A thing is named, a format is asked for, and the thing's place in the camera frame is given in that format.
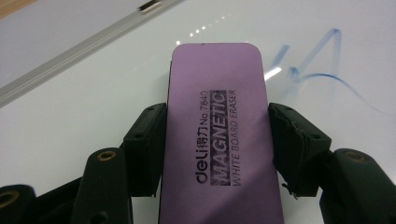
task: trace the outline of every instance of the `white surface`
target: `white surface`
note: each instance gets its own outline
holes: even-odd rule
[[[118,146],[145,107],[166,101],[177,41],[248,41],[261,50],[265,71],[290,46],[282,71],[266,81],[269,102],[302,113],[332,138],[331,150],[370,154],[396,182],[395,21],[392,0],[184,2],[1,108],[0,186],[45,193],[82,175],[95,150]],[[338,76],[365,101],[333,78],[289,76],[332,28],[342,34]],[[333,40],[301,76],[336,70]],[[319,197],[281,193],[286,223],[323,223]],[[156,223],[157,214],[158,199],[134,199],[135,223]]]
[[[40,0],[0,20],[0,88],[148,0]]]

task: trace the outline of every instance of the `purple eraser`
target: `purple eraser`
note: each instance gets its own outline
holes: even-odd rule
[[[256,47],[176,48],[161,224],[284,223],[267,107]]]

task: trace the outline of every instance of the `whiteboard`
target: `whiteboard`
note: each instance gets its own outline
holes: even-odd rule
[[[178,44],[248,42],[262,53],[269,102],[371,155],[396,182],[396,1],[185,1],[0,109],[0,186],[43,194],[118,146],[140,112],[166,101]],[[281,188],[286,223],[323,223],[317,198]],[[134,199],[156,223],[157,199]]]

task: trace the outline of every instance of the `screw hole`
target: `screw hole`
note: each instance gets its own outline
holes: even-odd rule
[[[0,208],[9,206],[10,204],[17,201],[20,197],[20,193],[16,190],[7,191],[0,194]]]
[[[318,134],[311,134],[311,136],[312,136],[313,138],[315,138],[315,139],[320,139],[320,135],[318,135]]]
[[[142,138],[143,136],[145,135],[143,135],[142,133],[137,133],[134,135],[135,138]]]
[[[99,161],[110,161],[113,160],[116,157],[117,153],[114,151],[105,151],[102,152],[98,155],[98,160]]]
[[[107,215],[105,212],[99,212],[93,215],[90,219],[91,224],[105,224],[107,221]]]

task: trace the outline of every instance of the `whiteboard eraser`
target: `whiteboard eraser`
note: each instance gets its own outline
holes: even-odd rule
[[[284,223],[267,108],[256,47],[175,49],[161,224]]]

